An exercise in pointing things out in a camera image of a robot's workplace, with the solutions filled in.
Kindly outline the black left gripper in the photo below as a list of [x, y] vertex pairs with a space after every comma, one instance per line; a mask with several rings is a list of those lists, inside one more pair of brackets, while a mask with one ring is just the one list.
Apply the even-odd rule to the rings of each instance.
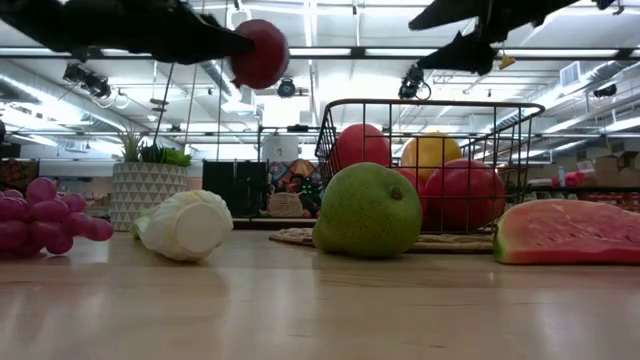
[[72, 0], [64, 5], [74, 43], [148, 53], [164, 62], [193, 64], [246, 54], [255, 42], [196, 13], [186, 1]]

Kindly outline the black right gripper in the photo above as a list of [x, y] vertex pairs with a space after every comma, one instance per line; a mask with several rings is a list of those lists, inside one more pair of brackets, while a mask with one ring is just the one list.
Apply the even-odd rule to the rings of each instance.
[[497, 54], [490, 43], [505, 41], [511, 30], [527, 23], [540, 26], [549, 14], [576, 1], [434, 0], [408, 23], [410, 30], [431, 29], [479, 16], [480, 39], [474, 34], [458, 32], [449, 44], [418, 60], [417, 67], [487, 74]]

